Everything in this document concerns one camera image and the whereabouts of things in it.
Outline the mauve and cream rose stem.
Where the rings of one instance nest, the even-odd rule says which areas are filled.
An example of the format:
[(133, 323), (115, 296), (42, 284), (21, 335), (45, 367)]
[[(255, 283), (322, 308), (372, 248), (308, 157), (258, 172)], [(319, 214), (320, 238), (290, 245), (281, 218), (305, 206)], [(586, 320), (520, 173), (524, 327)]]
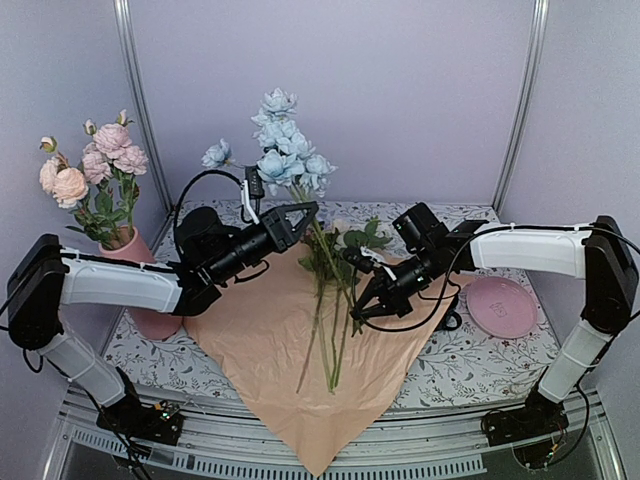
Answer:
[(338, 320), (341, 315), (341, 303), (346, 299), (347, 288), (343, 261), (338, 259), (338, 228), (329, 230), (311, 229), (303, 237), (302, 244), (308, 248), (298, 264), (313, 275), (315, 307), (312, 315), (312, 329), (307, 346), (296, 393), (302, 390), (309, 373), (314, 345), (319, 344), (321, 365), (326, 387), (334, 394), (342, 373), (346, 329), (348, 318), (344, 318), (341, 340), (338, 340)]

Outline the blue hydrangea flower bunch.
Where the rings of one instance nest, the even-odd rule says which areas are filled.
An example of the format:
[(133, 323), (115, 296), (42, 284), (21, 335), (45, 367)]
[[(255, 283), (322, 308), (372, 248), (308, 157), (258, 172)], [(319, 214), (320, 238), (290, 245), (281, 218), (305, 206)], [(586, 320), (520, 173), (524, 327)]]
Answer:
[[(279, 87), (264, 94), (257, 114), (251, 117), (257, 126), (253, 137), (261, 149), (254, 166), (271, 194), (285, 190), (294, 202), (306, 203), (324, 196), (337, 167), (316, 152), (298, 127), (294, 120), (297, 105), (297, 95)], [(337, 229), (329, 230), (314, 220), (305, 235), (311, 252), (303, 262), (316, 275), (320, 291), (333, 283), (342, 300), (348, 294), (349, 267), (338, 257), (338, 236)]]

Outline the green paper bouquet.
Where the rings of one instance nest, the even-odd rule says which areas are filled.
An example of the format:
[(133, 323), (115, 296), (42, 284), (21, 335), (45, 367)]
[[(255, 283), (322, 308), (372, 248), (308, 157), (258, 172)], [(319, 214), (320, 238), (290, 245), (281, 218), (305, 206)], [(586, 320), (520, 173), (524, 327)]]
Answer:
[(270, 256), (261, 277), (225, 289), (208, 310), (185, 320), (188, 334), (214, 359), (240, 399), (300, 463), (319, 476), (338, 453), (392, 404), (409, 369), (450, 305), (432, 283), (413, 312), (383, 317), (383, 331), (352, 335), (345, 301), (328, 290), (323, 326), (331, 349), (343, 350), (338, 387), (329, 391), (320, 342), (313, 333), (313, 275), (299, 265), (298, 244)]

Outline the pale pink rose stem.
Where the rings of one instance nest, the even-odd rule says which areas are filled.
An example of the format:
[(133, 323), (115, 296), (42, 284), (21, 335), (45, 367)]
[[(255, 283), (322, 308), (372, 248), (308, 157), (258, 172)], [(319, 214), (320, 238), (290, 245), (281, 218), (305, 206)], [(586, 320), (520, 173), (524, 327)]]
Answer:
[(39, 183), (57, 206), (70, 212), (75, 219), (78, 226), (68, 226), (68, 229), (83, 233), (92, 241), (105, 246), (107, 238), (100, 226), (101, 221), (90, 211), (90, 189), (84, 173), (73, 167), (58, 151), (54, 137), (42, 137), (39, 148), (52, 155), (40, 169)]

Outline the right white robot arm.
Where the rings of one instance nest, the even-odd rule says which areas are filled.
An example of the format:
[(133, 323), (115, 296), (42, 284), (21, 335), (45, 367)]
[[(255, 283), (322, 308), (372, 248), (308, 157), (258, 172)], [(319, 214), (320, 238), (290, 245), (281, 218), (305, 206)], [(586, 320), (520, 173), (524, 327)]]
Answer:
[(517, 427), (524, 435), (537, 436), (554, 422), (572, 388), (639, 315), (633, 309), (639, 270), (632, 258), (639, 249), (610, 216), (569, 226), (464, 221), (448, 229), (420, 202), (392, 225), (411, 258), (389, 265), (364, 250), (349, 248), (343, 255), (372, 276), (350, 311), (357, 324), (411, 313), (413, 295), (461, 271), (514, 268), (584, 280), (581, 319), (518, 412)]

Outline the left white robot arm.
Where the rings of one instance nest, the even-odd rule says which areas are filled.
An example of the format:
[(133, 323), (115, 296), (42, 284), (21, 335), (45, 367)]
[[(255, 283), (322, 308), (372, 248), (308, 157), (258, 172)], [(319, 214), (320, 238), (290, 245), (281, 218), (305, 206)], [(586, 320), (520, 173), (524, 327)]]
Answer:
[(227, 226), (211, 207), (190, 211), (173, 236), (179, 259), (166, 264), (94, 257), (42, 235), (7, 284), (7, 331), (79, 384), (128, 434), (148, 426), (148, 412), (127, 396), (125, 378), (59, 318), (61, 305), (104, 304), (177, 317), (204, 313), (229, 280), (272, 253), (294, 246), (318, 211), (316, 202), (274, 207), (245, 228)]

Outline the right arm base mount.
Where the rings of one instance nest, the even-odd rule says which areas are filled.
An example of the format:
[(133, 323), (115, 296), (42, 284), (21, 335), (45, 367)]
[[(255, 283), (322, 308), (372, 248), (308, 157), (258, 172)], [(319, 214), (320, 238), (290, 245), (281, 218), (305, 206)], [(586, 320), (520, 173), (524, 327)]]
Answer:
[(564, 440), (568, 418), (562, 403), (554, 403), (538, 394), (531, 394), (524, 405), (511, 410), (492, 409), (486, 413), (480, 428), (490, 446), (531, 440), (542, 435), (558, 433), (558, 440), (517, 447), (516, 460), (530, 470), (550, 465)]

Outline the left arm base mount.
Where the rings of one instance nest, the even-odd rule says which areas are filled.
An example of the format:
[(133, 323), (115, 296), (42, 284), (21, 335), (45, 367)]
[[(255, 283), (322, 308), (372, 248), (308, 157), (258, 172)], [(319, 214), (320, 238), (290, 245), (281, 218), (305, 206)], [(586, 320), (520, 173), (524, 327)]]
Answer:
[(109, 407), (101, 407), (98, 427), (124, 437), (176, 446), (182, 433), (184, 416), (179, 406), (167, 400), (143, 404), (136, 393), (127, 393)]

